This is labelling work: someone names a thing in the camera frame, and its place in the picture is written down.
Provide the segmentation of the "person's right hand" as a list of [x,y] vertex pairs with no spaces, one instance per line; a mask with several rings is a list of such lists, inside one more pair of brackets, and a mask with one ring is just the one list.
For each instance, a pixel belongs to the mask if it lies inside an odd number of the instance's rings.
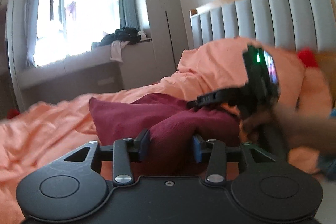
[[260,110],[243,121],[246,133],[257,140],[255,128],[275,123],[284,134],[288,147],[309,147],[321,154],[335,155],[335,118],[305,116],[282,104]]

